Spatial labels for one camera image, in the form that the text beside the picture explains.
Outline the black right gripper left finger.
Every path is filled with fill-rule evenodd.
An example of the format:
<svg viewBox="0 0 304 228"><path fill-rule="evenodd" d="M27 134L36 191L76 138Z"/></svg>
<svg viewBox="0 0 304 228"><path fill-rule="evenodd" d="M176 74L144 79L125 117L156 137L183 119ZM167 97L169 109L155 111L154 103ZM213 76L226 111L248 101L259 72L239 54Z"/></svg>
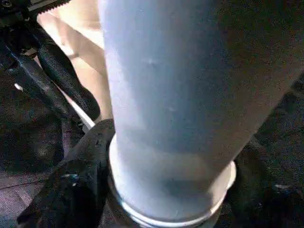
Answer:
<svg viewBox="0 0 304 228"><path fill-rule="evenodd" d="M18 216L19 228L96 228L109 191L109 146L114 121L90 129Z"/></svg>

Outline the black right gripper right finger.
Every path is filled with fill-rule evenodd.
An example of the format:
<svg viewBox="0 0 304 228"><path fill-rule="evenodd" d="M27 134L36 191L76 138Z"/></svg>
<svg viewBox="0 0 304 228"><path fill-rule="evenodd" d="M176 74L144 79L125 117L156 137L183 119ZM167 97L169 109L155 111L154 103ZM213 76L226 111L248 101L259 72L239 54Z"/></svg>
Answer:
<svg viewBox="0 0 304 228"><path fill-rule="evenodd" d="M304 196L297 188L280 185L260 160L265 149L252 139L234 162L237 176L227 202L234 228L302 228Z"/></svg>

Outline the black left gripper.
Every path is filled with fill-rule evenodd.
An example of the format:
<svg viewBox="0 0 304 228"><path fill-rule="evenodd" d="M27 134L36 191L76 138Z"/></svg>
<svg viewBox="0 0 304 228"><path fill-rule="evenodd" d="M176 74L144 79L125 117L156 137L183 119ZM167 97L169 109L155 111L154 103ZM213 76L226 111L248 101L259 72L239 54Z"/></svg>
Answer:
<svg viewBox="0 0 304 228"><path fill-rule="evenodd" d="M69 3L68 0L2 0L0 2L0 68L14 78L28 95L39 99L59 119L81 122L55 82L91 118L97 119L100 108L92 93L80 82L75 69L61 48L52 40L38 43L42 68L29 56L20 55L4 44L10 32L18 30L41 13Z"/></svg>

